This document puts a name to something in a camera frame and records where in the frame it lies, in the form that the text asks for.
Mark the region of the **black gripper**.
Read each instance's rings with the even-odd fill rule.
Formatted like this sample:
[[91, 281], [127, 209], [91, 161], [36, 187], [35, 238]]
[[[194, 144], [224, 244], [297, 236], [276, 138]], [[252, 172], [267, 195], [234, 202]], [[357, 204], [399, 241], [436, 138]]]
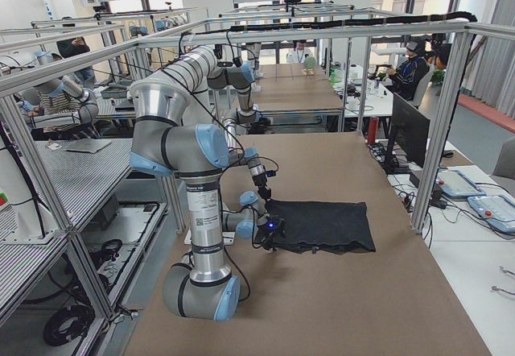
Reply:
[[257, 187], [257, 193], [264, 201], [271, 199], [271, 189], [267, 186], [267, 175], [265, 172], [258, 175], [252, 175], [254, 185]]
[[276, 236], [286, 237], [284, 223], [285, 221], [282, 217], [267, 217], [266, 222], [258, 227], [260, 238], [257, 241], [257, 245], [265, 250], [276, 250]]

